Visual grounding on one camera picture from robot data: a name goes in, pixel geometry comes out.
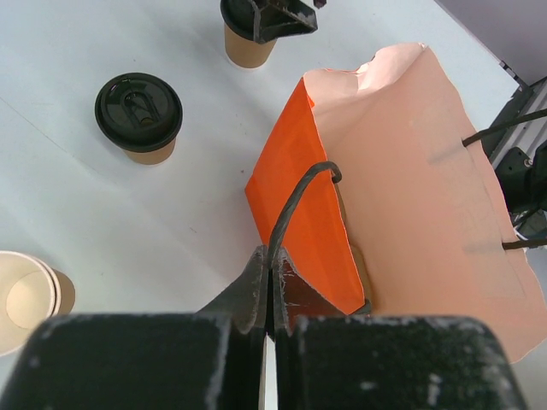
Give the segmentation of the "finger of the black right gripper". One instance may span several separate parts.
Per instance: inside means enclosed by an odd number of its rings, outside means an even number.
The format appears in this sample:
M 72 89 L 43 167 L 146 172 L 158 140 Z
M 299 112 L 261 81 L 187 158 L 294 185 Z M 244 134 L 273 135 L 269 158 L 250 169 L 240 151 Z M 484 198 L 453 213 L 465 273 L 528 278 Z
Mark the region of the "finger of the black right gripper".
M 253 8 L 253 40 L 265 44 L 278 38 L 315 32 L 315 11 L 303 1 L 250 1 Z

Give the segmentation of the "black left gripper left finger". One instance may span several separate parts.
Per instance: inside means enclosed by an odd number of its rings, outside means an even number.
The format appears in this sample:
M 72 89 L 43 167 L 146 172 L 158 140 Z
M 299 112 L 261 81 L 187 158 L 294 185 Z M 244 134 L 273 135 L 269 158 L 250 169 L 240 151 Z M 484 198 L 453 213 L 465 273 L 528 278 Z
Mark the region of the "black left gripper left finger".
M 195 313 L 82 313 L 32 333 L 5 409 L 262 409 L 267 250 Z

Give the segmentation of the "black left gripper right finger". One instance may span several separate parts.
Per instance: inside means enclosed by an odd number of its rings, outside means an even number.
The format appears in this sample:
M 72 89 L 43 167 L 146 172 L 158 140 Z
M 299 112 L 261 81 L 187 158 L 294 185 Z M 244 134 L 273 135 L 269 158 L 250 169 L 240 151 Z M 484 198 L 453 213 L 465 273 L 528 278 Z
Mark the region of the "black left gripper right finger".
M 524 409 L 500 342 L 461 316 L 344 315 L 268 260 L 281 409 Z

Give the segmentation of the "black cup lid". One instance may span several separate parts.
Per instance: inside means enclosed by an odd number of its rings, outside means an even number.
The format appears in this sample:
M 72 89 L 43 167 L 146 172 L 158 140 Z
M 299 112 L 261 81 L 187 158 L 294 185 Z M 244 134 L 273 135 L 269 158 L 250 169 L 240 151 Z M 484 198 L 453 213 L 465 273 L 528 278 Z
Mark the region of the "black cup lid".
M 254 29 L 255 10 L 249 0 L 221 0 L 221 13 L 227 23 L 245 32 Z
M 120 149 L 150 153 L 174 141 L 183 107 L 173 87 L 147 73 L 124 73 L 97 93 L 94 115 L 105 137 Z

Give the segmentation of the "brown paper cup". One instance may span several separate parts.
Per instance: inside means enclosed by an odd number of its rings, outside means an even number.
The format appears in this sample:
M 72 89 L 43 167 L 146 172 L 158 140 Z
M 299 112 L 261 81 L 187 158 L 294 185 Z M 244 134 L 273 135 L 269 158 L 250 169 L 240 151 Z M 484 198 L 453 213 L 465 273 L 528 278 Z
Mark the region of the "brown paper cup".
M 258 44 L 238 35 L 229 25 L 224 25 L 225 52 L 227 58 L 237 67 L 248 70 L 261 67 L 270 57 L 276 43 L 273 40 Z
M 174 152 L 175 145 L 176 140 L 174 139 L 164 147 L 150 152 L 139 153 L 124 149 L 123 153 L 133 162 L 140 165 L 154 166 L 167 160 Z

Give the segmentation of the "orange paper bag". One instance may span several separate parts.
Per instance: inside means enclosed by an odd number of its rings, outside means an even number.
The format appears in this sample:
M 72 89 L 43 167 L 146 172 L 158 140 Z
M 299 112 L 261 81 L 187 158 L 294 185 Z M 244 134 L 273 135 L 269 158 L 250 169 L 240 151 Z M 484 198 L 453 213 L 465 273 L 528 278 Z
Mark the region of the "orange paper bag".
M 299 80 L 245 189 L 267 241 L 297 182 L 319 173 L 283 245 L 300 275 L 334 307 L 338 184 L 349 236 L 362 251 L 380 315 L 458 315 L 486 323 L 512 361 L 546 338 L 546 303 L 515 240 L 502 189 L 462 100 L 424 44 L 378 50 L 356 71 Z

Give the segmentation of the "stack of brown paper cups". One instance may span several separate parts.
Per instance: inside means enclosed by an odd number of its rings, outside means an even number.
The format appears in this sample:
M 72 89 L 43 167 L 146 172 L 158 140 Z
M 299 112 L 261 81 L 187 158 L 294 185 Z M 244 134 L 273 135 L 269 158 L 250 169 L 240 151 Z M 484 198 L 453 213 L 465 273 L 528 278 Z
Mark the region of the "stack of brown paper cups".
M 43 321 L 68 314 L 76 289 L 64 273 L 39 258 L 1 252 L 1 355 L 13 354 Z

